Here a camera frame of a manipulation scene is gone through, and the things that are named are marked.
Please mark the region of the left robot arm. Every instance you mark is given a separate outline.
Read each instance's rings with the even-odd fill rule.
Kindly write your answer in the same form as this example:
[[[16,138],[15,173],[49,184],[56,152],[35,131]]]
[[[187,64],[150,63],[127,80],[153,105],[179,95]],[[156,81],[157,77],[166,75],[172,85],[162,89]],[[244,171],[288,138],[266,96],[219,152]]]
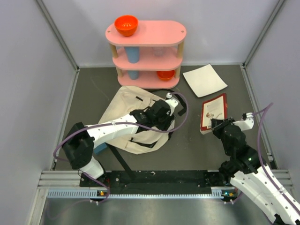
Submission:
[[[106,123],[85,126],[78,122],[67,134],[62,149],[73,170],[88,174],[92,183],[101,186],[106,182],[106,174],[102,165],[93,157],[94,149],[112,139],[146,130],[165,133],[167,124],[174,119],[177,105],[178,101],[174,98],[158,100],[152,106],[133,110]]]

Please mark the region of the beige canvas backpack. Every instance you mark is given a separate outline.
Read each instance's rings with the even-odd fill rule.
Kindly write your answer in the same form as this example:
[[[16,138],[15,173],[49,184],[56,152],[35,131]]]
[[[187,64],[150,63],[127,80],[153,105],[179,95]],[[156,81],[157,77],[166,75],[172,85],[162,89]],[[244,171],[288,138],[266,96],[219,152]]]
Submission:
[[[108,147],[139,155],[160,149],[180,128],[175,117],[187,117],[189,111],[184,95],[166,92],[162,98],[135,86],[121,87],[99,121],[112,137],[96,143],[94,152]]]

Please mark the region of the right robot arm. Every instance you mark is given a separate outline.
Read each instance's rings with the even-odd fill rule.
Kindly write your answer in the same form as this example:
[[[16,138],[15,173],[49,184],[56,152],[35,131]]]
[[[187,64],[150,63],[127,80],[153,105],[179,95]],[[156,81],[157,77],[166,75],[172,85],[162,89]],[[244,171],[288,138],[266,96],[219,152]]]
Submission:
[[[245,194],[274,225],[298,225],[300,204],[288,193],[270,167],[246,142],[245,130],[254,126],[252,116],[235,121],[211,119],[211,130],[221,140],[229,161],[219,168],[219,181]]]

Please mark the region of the red bordered white book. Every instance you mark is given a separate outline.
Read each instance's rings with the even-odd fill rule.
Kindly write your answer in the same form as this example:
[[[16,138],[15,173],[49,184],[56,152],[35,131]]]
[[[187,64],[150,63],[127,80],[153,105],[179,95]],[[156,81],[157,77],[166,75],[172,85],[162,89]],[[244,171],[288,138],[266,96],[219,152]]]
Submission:
[[[211,120],[224,120],[227,118],[227,95],[221,95],[202,103],[200,133],[202,135],[211,132]]]

